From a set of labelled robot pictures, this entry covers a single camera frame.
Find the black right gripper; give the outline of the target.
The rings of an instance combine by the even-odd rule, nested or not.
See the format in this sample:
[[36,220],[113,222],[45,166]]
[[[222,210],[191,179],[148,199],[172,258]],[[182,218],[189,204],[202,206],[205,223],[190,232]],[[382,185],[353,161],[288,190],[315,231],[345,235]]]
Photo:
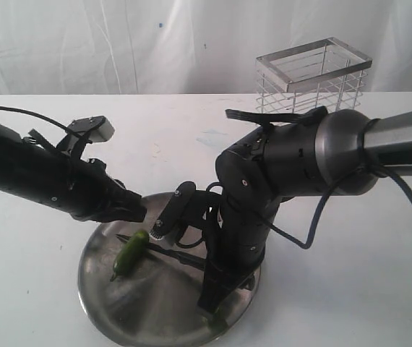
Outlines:
[[200,314],[215,314],[237,288],[245,288],[261,265],[270,225],[282,197],[248,202],[229,194],[210,194],[206,232],[207,260],[197,301]]

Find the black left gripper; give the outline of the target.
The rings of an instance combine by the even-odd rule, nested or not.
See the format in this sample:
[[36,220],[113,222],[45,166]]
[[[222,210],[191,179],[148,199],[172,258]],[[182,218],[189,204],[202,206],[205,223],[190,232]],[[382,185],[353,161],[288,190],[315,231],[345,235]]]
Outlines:
[[44,151],[28,153],[28,199],[79,221],[141,223],[142,196],[89,163],[73,163]]

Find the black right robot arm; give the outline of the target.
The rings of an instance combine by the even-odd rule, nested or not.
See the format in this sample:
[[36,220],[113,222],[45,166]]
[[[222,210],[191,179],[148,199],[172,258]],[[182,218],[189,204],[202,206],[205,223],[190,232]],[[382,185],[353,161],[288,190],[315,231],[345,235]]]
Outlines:
[[207,264],[200,311],[211,316],[252,276],[280,205],[294,197],[319,197],[302,249],[312,246],[322,211],[333,196],[368,192],[380,177],[392,179],[412,204],[412,111],[370,119],[353,109],[324,106],[303,114],[228,109],[229,119],[257,128],[215,162],[222,188],[206,235]]

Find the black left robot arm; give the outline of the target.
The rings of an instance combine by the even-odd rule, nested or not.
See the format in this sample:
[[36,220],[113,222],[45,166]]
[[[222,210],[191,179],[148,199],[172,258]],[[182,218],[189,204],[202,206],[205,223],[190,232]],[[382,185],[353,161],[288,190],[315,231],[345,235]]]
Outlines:
[[147,212],[139,194],[106,173],[106,164],[81,159],[89,142],[114,133],[104,116],[78,119],[52,145],[36,130],[21,137],[0,124],[0,191],[70,214],[79,221],[142,222]]

